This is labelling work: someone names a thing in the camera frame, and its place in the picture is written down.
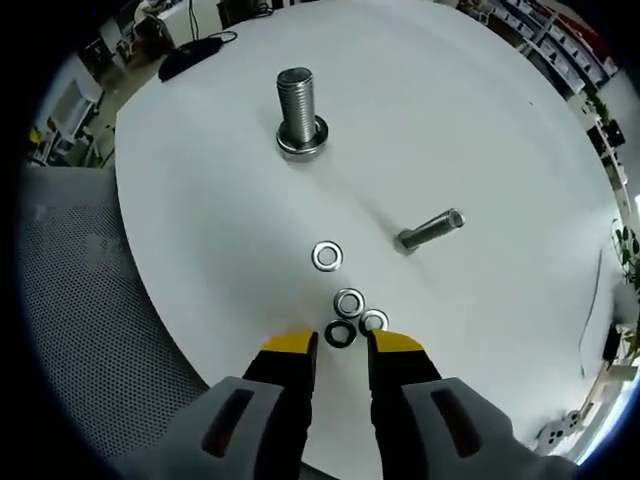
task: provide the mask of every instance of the gray mesh fabric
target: gray mesh fabric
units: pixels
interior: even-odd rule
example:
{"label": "gray mesh fabric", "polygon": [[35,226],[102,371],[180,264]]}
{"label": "gray mesh fabric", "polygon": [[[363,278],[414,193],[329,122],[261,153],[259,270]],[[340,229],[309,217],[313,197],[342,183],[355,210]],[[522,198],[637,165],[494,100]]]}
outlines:
{"label": "gray mesh fabric", "polygon": [[[113,171],[25,171],[20,277],[35,350],[95,450],[153,445],[207,386],[146,295],[129,251]],[[329,477],[302,465],[301,479]]]}

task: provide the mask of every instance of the black cable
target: black cable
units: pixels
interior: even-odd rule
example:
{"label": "black cable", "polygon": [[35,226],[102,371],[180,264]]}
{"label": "black cable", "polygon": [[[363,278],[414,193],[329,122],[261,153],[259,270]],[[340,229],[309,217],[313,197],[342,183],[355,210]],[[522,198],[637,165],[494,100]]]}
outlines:
{"label": "black cable", "polygon": [[104,157],[102,159],[102,161],[100,162],[100,165],[98,166],[98,168],[104,168],[104,166],[107,164],[107,161],[111,158],[111,156],[116,153],[116,149],[113,148],[106,157]]}
{"label": "black cable", "polygon": [[191,28],[191,39],[198,40],[200,38],[200,26],[193,11],[193,0],[189,0],[189,27]]}

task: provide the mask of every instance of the bolt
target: bolt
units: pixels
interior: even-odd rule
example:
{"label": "bolt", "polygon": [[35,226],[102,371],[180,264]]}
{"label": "bolt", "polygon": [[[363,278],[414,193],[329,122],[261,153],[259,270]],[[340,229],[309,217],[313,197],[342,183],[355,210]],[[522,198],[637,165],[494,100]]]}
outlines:
{"label": "bolt", "polygon": [[329,127],[315,114],[313,74],[307,68],[284,70],[276,80],[283,122],[276,133],[285,159],[306,162],[322,151]]}
{"label": "bolt", "polygon": [[420,225],[415,230],[407,229],[401,231],[396,240],[403,247],[405,253],[413,253],[423,243],[462,228],[464,223],[465,219],[462,212],[457,208],[451,208],[432,218],[427,223]]}

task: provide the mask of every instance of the bolt thread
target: bolt thread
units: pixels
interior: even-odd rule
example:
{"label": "bolt thread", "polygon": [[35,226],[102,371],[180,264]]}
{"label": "bolt thread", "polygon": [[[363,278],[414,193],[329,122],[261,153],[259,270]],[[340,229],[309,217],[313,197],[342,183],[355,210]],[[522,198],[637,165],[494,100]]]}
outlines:
{"label": "bolt thread", "polygon": [[423,243],[462,228],[464,224],[465,219],[462,212],[456,208],[451,208],[420,225],[415,230],[401,232],[398,240],[405,248],[413,250]]}
{"label": "bolt thread", "polygon": [[278,74],[276,86],[287,135],[300,144],[311,141],[316,133],[313,74],[307,68],[290,68]]}

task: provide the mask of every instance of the potted plant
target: potted plant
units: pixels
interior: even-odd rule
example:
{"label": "potted plant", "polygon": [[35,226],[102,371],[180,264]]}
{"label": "potted plant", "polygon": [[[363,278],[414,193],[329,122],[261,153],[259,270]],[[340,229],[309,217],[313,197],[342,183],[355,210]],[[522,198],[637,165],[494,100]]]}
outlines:
{"label": "potted plant", "polygon": [[598,115],[600,115],[600,119],[602,120],[602,125],[604,125],[605,127],[609,125],[609,122],[611,122],[609,109],[604,104],[604,102],[600,100],[600,97],[598,96],[596,89],[594,89],[593,87],[585,86],[584,91],[587,95],[587,99],[588,99],[588,102],[590,103],[590,106],[593,108],[593,110],[595,110],[595,112]]}
{"label": "potted plant", "polygon": [[626,359],[632,362],[640,357],[640,243],[628,227],[616,229],[615,247],[624,272],[624,282],[614,293],[616,319],[630,327],[624,339],[629,344]]}

